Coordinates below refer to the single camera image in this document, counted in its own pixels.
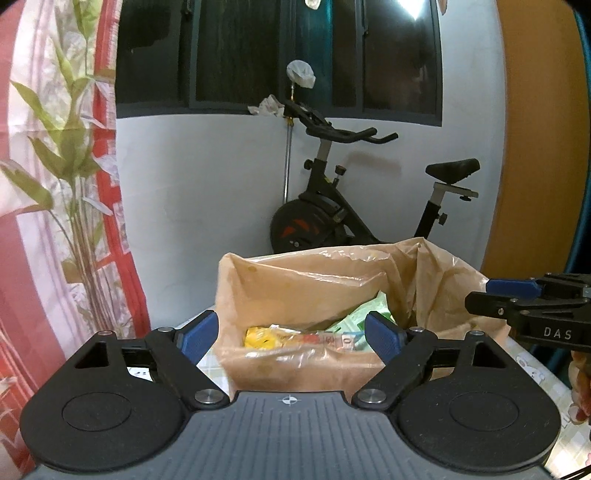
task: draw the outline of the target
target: hand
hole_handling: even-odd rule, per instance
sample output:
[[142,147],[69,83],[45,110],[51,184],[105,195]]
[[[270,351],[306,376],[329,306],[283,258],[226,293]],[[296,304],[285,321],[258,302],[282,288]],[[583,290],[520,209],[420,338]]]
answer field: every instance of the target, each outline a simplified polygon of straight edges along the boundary
[[573,361],[569,365],[569,380],[573,386],[573,404],[569,407],[570,420],[581,424],[591,415],[591,356],[586,353],[571,352]]

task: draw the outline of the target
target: floral curtain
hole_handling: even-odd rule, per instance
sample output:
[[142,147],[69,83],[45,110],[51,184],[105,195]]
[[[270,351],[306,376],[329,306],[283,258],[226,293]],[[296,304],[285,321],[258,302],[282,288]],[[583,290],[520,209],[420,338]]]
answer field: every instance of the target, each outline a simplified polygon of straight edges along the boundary
[[22,407],[94,332],[150,325],[115,161],[121,0],[0,15],[0,478],[33,467]]

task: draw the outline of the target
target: das logo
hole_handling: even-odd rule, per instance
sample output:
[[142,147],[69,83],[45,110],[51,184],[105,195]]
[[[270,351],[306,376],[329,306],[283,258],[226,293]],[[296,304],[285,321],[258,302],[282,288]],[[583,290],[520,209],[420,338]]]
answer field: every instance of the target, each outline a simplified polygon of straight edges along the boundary
[[544,328],[544,336],[553,339],[570,340],[572,333],[572,330],[560,330],[559,328],[553,329],[550,327]]

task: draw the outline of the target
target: green package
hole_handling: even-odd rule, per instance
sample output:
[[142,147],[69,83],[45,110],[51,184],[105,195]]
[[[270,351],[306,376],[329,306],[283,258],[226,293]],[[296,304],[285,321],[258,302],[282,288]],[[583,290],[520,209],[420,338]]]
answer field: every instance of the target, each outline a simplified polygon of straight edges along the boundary
[[[373,300],[361,304],[354,311],[349,313],[344,319],[327,328],[326,331],[333,333],[364,332],[365,317],[367,317],[369,312],[379,312],[391,322],[396,323],[392,317],[392,314],[388,310],[386,294],[383,291],[380,291]],[[372,351],[371,347],[365,340],[365,335],[360,337],[359,340],[355,342],[355,350],[366,352]]]

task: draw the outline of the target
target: circular cover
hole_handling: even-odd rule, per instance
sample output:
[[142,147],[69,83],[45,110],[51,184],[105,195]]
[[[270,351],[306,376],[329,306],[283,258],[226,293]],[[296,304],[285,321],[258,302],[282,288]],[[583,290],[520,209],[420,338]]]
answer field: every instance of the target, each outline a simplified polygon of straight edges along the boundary
[[292,200],[282,205],[271,220],[271,246],[273,253],[297,252],[312,248],[318,236],[326,235],[321,247],[343,245],[345,228],[334,226],[328,214],[320,207],[303,200]]
[[416,388],[395,412],[402,435],[423,455],[461,472],[543,463],[560,432],[558,410],[533,381],[515,381],[504,370],[452,374]]
[[39,463],[67,472],[100,472],[140,462],[167,446],[184,421],[162,385],[129,375],[89,386],[80,379],[43,388],[23,409],[21,431]]

